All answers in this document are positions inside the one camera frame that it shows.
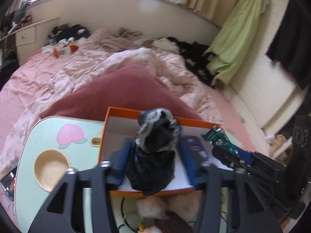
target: paper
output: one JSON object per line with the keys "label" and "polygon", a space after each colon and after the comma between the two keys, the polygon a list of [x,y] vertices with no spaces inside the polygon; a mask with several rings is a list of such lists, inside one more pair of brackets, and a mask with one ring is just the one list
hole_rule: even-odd
{"label": "paper", "polygon": [[43,46],[41,51],[42,51],[42,54],[47,53],[47,52],[53,52],[53,45]]}

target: pink bed sheet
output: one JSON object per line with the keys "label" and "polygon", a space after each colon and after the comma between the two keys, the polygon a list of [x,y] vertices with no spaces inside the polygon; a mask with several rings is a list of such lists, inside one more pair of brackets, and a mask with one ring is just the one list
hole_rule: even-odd
{"label": "pink bed sheet", "polygon": [[[70,57],[71,55],[68,55],[57,59],[49,53],[41,54],[41,50],[38,50],[4,85],[0,91],[0,153],[7,135],[26,107],[42,94],[52,75],[68,62]],[[0,202],[17,225],[14,203],[2,188]]]}
{"label": "pink bed sheet", "polygon": [[246,127],[240,121],[239,115],[234,111],[230,102],[224,95],[211,87],[205,86],[206,92],[215,102],[217,109],[223,120],[223,129],[229,131],[234,137],[243,144],[243,150],[255,152],[256,147],[251,141],[251,138],[246,130]]}

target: drawer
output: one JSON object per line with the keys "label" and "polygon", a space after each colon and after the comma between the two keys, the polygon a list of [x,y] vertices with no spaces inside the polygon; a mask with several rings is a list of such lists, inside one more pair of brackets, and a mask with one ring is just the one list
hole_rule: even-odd
{"label": "drawer", "polygon": [[36,42],[36,27],[31,27],[16,33],[16,46],[28,45]]}

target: hanging clothes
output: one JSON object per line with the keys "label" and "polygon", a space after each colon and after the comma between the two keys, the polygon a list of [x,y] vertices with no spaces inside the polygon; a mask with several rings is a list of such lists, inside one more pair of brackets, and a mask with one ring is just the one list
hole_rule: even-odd
{"label": "hanging clothes", "polygon": [[228,84],[243,63],[258,28],[265,0],[239,0],[206,52],[216,57],[209,72]]}
{"label": "hanging clothes", "polygon": [[296,0],[289,0],[266,54],[279,61],[302,89],[311,82],[311,23]]}

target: black plastic bag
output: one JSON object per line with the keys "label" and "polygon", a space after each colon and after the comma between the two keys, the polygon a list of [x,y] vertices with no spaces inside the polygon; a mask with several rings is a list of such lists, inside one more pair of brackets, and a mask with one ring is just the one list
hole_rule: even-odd
{"label": "black plastic bag", "polygon": [[134,190],[152,195],[174,178],[174,145],[179,126],[166,109],[143,111],[138,122],[141,129],[131,151],[126,175]]}
{"label": "black plastic bag", "polygon": [[58,43],[62,39],[69,39],[74,37],[75,40],[79,40],[82,37],[88,38],[90,36],[90,32],[86,27],[83,27],[79,24],[76,24],[68,29],[63,30],[58,35],[55,36],[55,41]]}

